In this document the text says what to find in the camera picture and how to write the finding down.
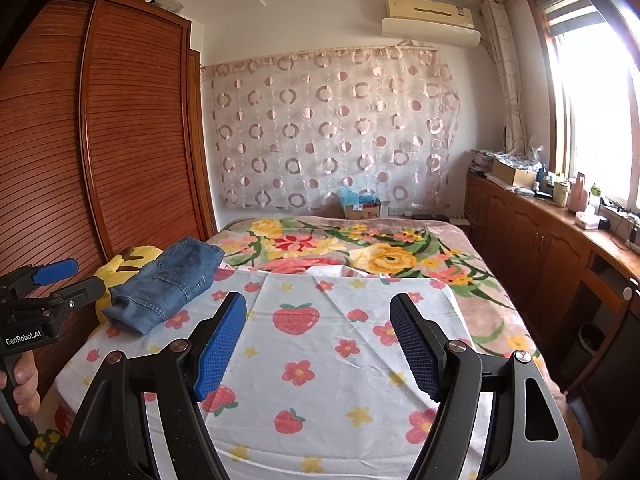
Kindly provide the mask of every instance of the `yellow plush toy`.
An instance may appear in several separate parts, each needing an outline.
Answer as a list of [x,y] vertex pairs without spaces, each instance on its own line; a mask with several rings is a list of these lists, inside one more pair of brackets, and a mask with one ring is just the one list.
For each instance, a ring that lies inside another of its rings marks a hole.
[[103,297],[95,302],[95,315],[100,324],[107,322],[102,310],[111,306],[109,288],[123,284],[131,276],[135,276],[143,265],[152,262],[160,254],[162,254],[162,250],[151,245],[129,248],[122,254],[114,256],[111,261],[95,271],[94,276],[98,276],[104,281],[105,288]]

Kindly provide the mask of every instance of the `metal screw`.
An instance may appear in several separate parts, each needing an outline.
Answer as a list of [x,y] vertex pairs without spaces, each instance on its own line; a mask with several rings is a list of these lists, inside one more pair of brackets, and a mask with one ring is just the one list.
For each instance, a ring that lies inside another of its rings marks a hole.
[[531,354],[529,352],[525,352],[524,350],[518,350],[516,352],[516,359],[523,364],[527,364],[531,361]]
[[189,342],[186,339],[176,339],[169,345],[171,352],[176,353],[184,352],[188,347]]
[[122,352],[119,350],[114,350],[113,352],[109,352],[107,357],[104,358],[110,365],[116,364],[122,359]]
[[449,341],[448,346],[449,346],[449,350],[451,350],[452,352],[456,352],[458,354],[466,350],[466,345],[458,339],[453,339],[452,341]]

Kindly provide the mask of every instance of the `denim jeans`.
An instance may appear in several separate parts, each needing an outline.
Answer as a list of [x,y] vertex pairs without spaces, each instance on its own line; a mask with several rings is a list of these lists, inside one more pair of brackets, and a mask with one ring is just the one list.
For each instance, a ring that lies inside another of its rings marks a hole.
[[146,335],[211,287],[224,255],[219,247],[183,238],[125,283],[112,286],[111,306],[102,313],[113,326]]

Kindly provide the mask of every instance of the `pink bottle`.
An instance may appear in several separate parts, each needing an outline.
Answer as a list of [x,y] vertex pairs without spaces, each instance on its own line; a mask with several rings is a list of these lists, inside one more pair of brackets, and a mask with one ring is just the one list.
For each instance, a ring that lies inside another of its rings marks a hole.
[[584,211],[589,203],[589,192],[584,189],[584,175],[578,173],[575,177],[575,184],[569,192],[569,203],[567,207],[572,213]]

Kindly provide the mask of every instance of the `finger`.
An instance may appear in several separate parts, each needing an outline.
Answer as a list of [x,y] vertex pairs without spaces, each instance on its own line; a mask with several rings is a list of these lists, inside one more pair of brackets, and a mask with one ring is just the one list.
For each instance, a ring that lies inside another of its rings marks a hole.
[[14,367],[15,382],[24,384],[36,373],[36,363],[33,359],[33,352],[28,351],[20,356]]
[[36,394],[31,397],[29,402],[26,404],[20,404],[18,406],[18,413],[23,416],[33,416],[38,413],[40,409],[40,394],[36,392]]
[[27,404],[33,396],[36,394],[38,389],[38,373],[29,379],[24,384],[21,384],[14,390],[14,399],[15,403],[19,406],[21,404]]

